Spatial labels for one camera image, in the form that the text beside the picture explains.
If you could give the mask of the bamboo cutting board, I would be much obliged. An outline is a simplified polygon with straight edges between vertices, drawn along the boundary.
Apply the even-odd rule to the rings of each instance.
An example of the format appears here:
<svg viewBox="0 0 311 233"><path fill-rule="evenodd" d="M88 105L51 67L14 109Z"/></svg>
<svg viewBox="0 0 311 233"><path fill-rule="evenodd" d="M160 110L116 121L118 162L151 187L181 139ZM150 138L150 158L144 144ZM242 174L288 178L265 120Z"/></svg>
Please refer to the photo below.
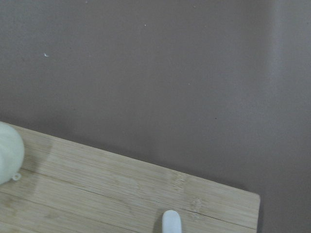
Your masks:
<svg viewBox="0 0 311 233"><path fill-rule="evenodd" d="M255 233L260 197L241 189L16 127L21 179L0 187L3 233Z"/></svg>

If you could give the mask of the white ceramic spoon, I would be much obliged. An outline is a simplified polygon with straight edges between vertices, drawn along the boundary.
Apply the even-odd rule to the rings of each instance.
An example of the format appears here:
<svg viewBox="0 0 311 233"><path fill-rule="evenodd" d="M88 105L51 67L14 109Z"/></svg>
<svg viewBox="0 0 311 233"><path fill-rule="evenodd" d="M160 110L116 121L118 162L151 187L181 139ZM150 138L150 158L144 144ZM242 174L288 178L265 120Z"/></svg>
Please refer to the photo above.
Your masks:
<svg viewBox="0 0 311 233"><path fill-rule="evenodd" d="M182 233L181 218L177 211L168 210L163 213L162 233Z"/></svg>

